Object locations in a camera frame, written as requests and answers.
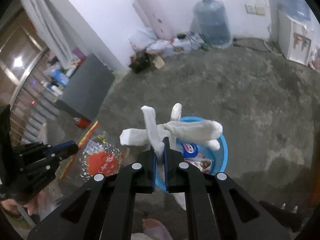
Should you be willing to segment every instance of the concrete floor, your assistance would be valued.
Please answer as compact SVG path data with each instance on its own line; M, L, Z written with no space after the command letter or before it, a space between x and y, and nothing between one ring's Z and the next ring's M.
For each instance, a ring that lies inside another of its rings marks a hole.
M111 141L126 128L144 128L140 108L169 121L172 106L182 116L223 125L229 158L225 172L256 200L308 206L318 171L320 76L270 52L242 47L210 49L165 59L158 70L128 73L112 87L98 115ZM131 147L133 156L141 147ZM186 239L185 212L157 190L136 197L132 232L142 218L159 219L173 239Z

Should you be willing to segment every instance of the person's hand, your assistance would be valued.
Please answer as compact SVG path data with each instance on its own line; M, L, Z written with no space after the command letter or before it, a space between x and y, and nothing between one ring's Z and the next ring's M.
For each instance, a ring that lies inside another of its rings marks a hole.
M31 216L33 214L36 214L38 212L39 204L38 204L38 196L37 194L34 196L33 199L31 199L27 204L23 205L24 208L28 209L28 215ZM0 201L0 204L4 210L7 212L14 214L14 215L20 215L20 212L18 211L18 203L14 199L6 199L3 201Z

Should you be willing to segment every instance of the electrical outlet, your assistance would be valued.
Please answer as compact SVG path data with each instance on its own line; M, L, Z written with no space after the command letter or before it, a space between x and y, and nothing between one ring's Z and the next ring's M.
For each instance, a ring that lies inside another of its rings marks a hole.
M244 5L245 5L245 9L246 9L247 13L256 14L256 8L255 8L254 4L246 3Z
M266 16L266 10L264 6L255 6L256 9L256 14L261 15L261 16Z

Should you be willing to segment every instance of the water dispenser bottle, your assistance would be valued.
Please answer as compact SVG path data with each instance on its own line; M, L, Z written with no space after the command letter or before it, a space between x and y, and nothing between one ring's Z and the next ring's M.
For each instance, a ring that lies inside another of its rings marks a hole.
M205 43L221 49L231 45L232 37L222 2L202 0L195 5L194 14L199 21Z

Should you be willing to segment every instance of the curtain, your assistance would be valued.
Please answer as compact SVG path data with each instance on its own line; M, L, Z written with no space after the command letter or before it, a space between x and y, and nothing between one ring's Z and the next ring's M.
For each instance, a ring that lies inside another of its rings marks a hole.
M75 59L65 37L54 19L46 0L21 0L22 6L33 23L39 37L57 56L63 67Z

